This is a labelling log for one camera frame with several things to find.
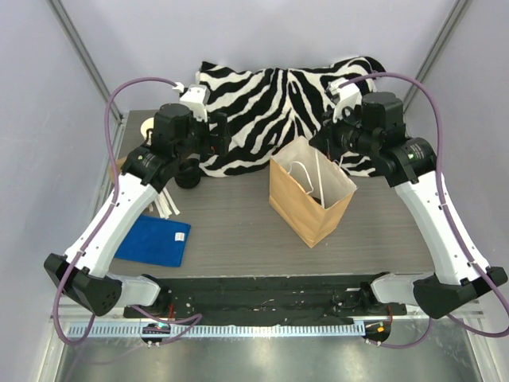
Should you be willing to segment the white paper straw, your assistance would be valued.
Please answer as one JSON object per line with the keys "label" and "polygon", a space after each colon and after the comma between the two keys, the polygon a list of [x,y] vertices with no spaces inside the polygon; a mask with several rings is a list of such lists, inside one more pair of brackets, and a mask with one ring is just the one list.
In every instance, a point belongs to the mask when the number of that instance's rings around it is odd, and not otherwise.
{"label": "white paper straw", "polygon": [[317,166],[317,179],[318,179],[318,185],[319,185],[319,193],[320,193],[320,203],[321,207],[325,209],[325,201],[324,201],[324,189],[323,189],[323,181],[322,181],[322,175],[321,175],[321,163],[318,155],[318,151],[315,151],[315,161]]}

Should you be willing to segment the brown paper takeout bag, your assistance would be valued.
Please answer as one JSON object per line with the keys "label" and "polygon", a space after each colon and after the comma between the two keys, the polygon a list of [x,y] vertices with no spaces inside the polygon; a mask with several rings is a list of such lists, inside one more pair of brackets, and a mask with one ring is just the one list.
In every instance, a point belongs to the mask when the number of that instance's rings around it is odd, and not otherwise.
{"label": "brown paper takeout bag", "polygon": [[[325,209],[320,197],[315,151],[321,163]],[[269,203],[309,247],[336,230],[357,185],[337,163],[298,137],[270,159]]]}

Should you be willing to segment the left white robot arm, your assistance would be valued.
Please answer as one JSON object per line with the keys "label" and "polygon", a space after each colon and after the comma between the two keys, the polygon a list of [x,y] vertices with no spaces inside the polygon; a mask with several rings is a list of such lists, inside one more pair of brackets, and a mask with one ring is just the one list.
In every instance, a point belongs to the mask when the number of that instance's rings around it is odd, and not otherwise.
{"label": "left white robot arm", "polygon": [[126,156],[111,195],[85,232],[64,254],[51,253],[44,262],[60,294],[98,317],[119,306],[142,306],[154,318],[168,311],[169,297],[154,277],[113,275],[109,269],[134,222],[169,180],[188,176],[189,156],[227,154],[227,116],[199,113],[198,107],[168,103],[144,122],[143,144]]}

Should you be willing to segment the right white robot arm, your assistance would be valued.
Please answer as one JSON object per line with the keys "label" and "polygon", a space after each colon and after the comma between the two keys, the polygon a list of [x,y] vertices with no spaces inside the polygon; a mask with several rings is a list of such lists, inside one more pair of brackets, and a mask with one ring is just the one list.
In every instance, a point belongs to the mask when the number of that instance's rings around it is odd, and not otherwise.
{"label": "right white robot arm", "polygon": [[391,92],[362,95],[354,85],[330,90],[335,107],[324,114],[311,145],[325,154],[351,152],[368,157],[375,171],[409,209],[432,256],[432,274],[382,274],[359,294],[368,314],[387,303],[420,307],[442,318],[507,282],[475,248],[444,186],[438,187],[437,156],[423,138],[409,138],[402,101]]}

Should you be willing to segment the stack of paper cups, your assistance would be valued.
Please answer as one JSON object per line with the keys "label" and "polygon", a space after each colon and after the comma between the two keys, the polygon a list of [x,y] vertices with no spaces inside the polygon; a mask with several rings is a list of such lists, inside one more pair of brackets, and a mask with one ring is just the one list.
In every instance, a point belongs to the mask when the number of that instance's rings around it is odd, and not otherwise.
{"label": "stack of paper cups", "polygon": [[154,117],[146,119],[140,126],[140,132],[145,141],[149,141],[154,127]]}

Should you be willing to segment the stack of black lids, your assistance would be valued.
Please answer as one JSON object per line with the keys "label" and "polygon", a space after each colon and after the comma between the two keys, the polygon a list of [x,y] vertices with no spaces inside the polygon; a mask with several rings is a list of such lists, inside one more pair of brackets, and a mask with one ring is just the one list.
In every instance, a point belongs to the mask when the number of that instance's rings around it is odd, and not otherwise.
{"label": "stack of black lids", "polygon": [[184,162],[175,177],[176,184],[182,189],[192,189],[200,183],[201,174],[199,165],[195,162]]}

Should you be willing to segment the zebra print pillow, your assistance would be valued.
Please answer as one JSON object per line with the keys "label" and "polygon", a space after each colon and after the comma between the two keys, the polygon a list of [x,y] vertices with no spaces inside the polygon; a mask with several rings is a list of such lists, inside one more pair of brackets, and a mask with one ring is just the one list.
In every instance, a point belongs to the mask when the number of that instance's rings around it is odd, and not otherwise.
{"label": "zebra print pillow", "polygon": [[295,138],[311,139],[334,104],[326,94],[334,80],[350,80],[384,66],[353,57],[318,68],[263,68],[238,72],[202,62],[196,81],[210,92],[207,112],[224,113],[231,133],[227,155],[202,159],[208,177],[230,177],[265,168],[272,155]]}

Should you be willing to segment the cardboard cup carrier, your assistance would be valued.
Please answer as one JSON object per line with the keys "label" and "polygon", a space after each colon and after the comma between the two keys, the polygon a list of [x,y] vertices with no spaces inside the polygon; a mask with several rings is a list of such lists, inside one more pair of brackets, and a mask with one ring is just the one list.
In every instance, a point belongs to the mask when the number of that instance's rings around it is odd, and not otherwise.
{"label": "cardboard cup carrier", "polygon": [[115,179],[118,177],[118,175],[122,172],[121,168],[123,164],[126,161],[126,157],[119,158],[115,161],[115,166],[109,165],[108,166],[108,177],[112,183],[115,182]]}

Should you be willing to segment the white paper straws bundle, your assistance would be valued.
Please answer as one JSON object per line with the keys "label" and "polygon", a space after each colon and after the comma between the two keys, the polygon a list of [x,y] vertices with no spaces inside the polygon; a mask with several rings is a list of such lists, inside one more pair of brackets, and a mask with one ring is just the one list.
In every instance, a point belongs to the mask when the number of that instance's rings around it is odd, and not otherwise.
{"label": "white paper straws bundle", "polygon": [[164,188],[157,195],[156,199],[149,205],[148,209],[149,212],[158,214],[158,216],[164,220],[168,220],[172,216],[178,216],[181,214],[180,209],[177,207],[167,188]]}

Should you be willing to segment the blue folded cloth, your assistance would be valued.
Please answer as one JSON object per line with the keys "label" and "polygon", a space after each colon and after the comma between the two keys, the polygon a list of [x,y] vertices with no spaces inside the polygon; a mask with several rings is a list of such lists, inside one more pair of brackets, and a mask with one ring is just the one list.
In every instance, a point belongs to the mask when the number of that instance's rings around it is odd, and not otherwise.
{"label": "blue folded cloth", "polygon": [[162,267],[182,264],[191,225],[141,215],[122,240],[116,259]]}

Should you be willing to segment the aluminium frame rail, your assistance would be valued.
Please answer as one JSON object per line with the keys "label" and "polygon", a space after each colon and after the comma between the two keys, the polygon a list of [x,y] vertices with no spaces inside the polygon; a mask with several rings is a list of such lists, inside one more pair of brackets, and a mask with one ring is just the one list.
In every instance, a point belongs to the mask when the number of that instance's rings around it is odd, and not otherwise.
{"label": "aluminium frame rail", "polygon": [[[106,320],[106,319],[120,319],[125,318],[123,308],[114,308],[109,313],[102,317],[98,317],[98,319]],[[65,300],[59,306],[60,316],[63,319],[71,319],[77,318],[78,320],[88,320],[91,316],[91,313],[84,309],[83,307],[75,304],[74,302]],[[407,306],[406,314],[402,316],[397,316],[393,314],[396,318],[424,318],[425,313],[422,309],[417,308],[416,306]],[[481,305],[478,302],[469,303],[466,306],[462,306],[458,308],[452,315],[457,318],[483,318],[484,312]],[[366,318],[366,317],[377,317],[384,318],[387,317],[388,314],[347,314],[348,317],[354,318]]]}

